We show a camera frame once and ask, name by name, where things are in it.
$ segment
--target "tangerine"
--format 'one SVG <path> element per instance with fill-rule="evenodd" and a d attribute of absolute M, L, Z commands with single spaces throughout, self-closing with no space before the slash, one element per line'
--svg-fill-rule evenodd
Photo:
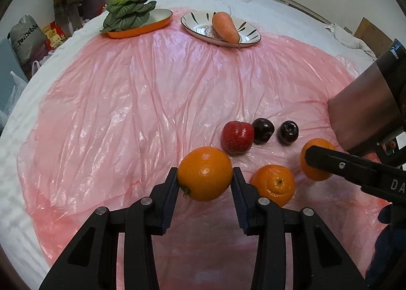
<path fill-rule="evenodd" d="M 295 177 L 291 171 L 281 165 L 265 165 L 251 178 L 261 197 L 284 206 L 295 194 Z"/>
<path fill-rule="evenodd" d="M 329 143 L 327 140 L 322 138 L 314 138 L 309 140 L 302 148 L 302 152 L 300 153 L 300 167 L 302 168 L 303 173 L 306 175 L 307 178 L 313 181 L 324 181 L 327 180 L 332 176 L 331 173 L 325 172 L 322 170 L 318 170 L 315 167 L 311 167 L 307 164 L 305 159 L 306 150 L 311 146 L 319 146 L 328 149 L 335 150 L 334 146 Z"/>
<path fill-rule="evenodd" d="M 185 196 L 196 201 L 212 201 L 230 186 L 233 166 L 220 149 L 200 147 L 181 161 L 177 178 Z"/>

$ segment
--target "plate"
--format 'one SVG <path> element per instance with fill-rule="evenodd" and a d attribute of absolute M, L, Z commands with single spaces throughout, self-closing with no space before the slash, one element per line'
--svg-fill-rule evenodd
<path fill-rule="evenodd" d="M 191 12 L 184 15 L 180 22 L 190 35 L 217 46 L 249 47 L 261 40 L 261 34 L 254 26 L 232 16 L 231 19 L 240 34 L 240 43 L 233 44 L 226 42 L 213 28 L 212 19 L 215 14 L 216 12 Z"/>
<path fill-rule="evenodd" d="M 124 31 L 109 31 L 106 34 L 111 38 L 135 37 L 150 33 L 167 26 L 172 20 L 172 11 L 165 8 L 155 8 L 149 14 L 149 19 L 142 26 Z"/>

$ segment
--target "gray plastic bag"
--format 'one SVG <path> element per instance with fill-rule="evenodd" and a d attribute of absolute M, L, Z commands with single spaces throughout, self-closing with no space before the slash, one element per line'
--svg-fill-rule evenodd
<path fill-rule="evenodd" d="M 31 15 L 24 15 L 10 30 L 13 50 L 22 65 L 26 64 L 37 49 L 45 43 L 47 36 L 38 27 Z"/>
<path fill-rule="evenodd" d="M 4 111 L 0 110 L 0 129 L 3 129 L 6 126 L 7 120 L 9 119 L 11 112 L 13 111 L 18 99 L 20 99 L 21 93 L 23 93 L 24 89 L 27 86 L 25 80 L 19 78 L 13 72 L 10 72 L 10 74 L 14 78 L 15 85 L 13 87 L 13 91 L 11 92 L 9 100 L 7 101 L 7 104 L 4 107 Z"/>

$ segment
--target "triangular cutout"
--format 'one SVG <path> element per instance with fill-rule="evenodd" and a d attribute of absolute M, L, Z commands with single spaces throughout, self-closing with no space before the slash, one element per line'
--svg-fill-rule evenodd
<path fill-rule="evenodd" d="M 330 243 L 320 227 L 314 227 L 314 236 L 319 252 L 320 265 L 323 268 L 337 266 L 342 264 L 342 259 L 333 245 Z"/>
<path fill-rule="evenodd" d="M 92 252 L 93 239 L 96 228 L 90 227 L 86 234 L 79 240 L 78 244 L 68 258 L 68 264 L 86 267 L 89 265 L 90 253 Z"/>

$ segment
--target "bed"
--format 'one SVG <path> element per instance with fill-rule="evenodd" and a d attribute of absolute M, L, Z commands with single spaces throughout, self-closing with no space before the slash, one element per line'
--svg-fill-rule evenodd
<path fill-rule="evenodd" d="M 286 35 L 315 46 L 332 56 L 344 56 L 355 64 L 352 75 L 365 70 L 372 58 L 362 50 L 349 49 L 334 39 L 324 24 L 273 0 L 157 0 L 160 8 L 216 10 L 259 24 L 265 31 Z M 32 289 L 39 288 L 49 266 L 41 251 L 32 221 L 25 212 L 16 156 L 35 128 L 39 103 L 54 81 L 78 52 L 99 34 L 106 14 L 75 32 L 32 78 L 18 101 L 0 139 L 0 243 L 21 278 Z"/>

